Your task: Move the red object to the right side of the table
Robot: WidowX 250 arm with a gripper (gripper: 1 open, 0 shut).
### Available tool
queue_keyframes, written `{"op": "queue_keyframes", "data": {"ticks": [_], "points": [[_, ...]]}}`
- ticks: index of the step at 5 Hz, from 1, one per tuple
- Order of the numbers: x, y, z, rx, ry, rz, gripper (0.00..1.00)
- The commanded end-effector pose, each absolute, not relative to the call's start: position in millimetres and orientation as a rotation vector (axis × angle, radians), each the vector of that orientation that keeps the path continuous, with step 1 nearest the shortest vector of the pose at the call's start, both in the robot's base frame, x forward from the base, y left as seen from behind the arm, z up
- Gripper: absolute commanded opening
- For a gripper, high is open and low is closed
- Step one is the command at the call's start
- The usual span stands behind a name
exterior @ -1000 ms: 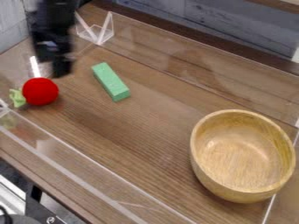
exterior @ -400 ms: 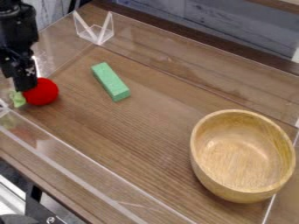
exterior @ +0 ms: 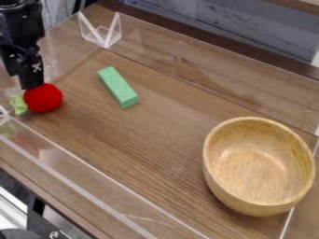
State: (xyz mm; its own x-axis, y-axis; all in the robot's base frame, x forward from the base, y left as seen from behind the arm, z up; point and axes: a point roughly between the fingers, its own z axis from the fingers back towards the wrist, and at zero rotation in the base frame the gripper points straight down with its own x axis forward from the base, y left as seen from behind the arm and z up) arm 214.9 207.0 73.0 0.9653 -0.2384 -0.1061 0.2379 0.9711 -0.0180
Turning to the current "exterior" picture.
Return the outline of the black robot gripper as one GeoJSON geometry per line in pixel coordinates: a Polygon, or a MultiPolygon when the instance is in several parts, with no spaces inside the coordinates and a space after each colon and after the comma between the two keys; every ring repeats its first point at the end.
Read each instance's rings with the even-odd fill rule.
{"type": "Polygon", "coordinates": [[[0,0],[0,58],[8,74],[19,76],[23,90],[44,83],[39,40],[46,36],[40,0],[0,0]],[[19,61],[19,54],[35,55],[19,61]]]}

